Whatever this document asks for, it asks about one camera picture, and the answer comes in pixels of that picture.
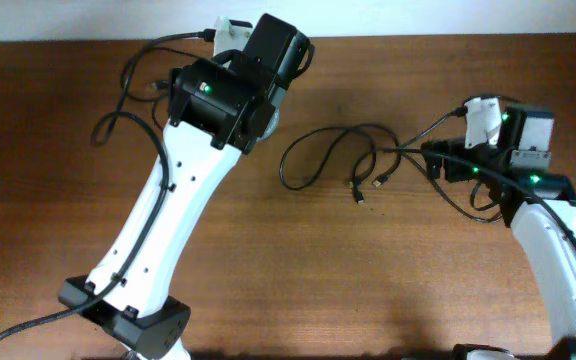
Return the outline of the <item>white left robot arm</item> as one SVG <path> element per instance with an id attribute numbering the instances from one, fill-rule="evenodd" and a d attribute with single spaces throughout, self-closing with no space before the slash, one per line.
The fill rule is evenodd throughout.
<path id="1" fill-rule="evenodd" d="M 210 197 L 239 158 L 276 128 L 290 83 L 309 67 L 310 39 L 270 14 L 249 36 L 169 73 L 157 162 L 119 236 L 58 299 L 100 326 L 129 359 L 186 359 L 191 310 L 169 294 L 181 253 Z"/>

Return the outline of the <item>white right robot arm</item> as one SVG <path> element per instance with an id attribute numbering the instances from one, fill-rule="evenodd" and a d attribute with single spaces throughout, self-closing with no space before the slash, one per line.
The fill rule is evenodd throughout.
<path id="1" fill-rule="evenodd" d="M 552 174 L 554 115 L 498 96 L 474 97 L 455 110 L 463 137 L 421 147 L 428 178 L 475 180 L 525 253 L 545 304 L 549 359 L 576 359 L 576 191 Z"/>

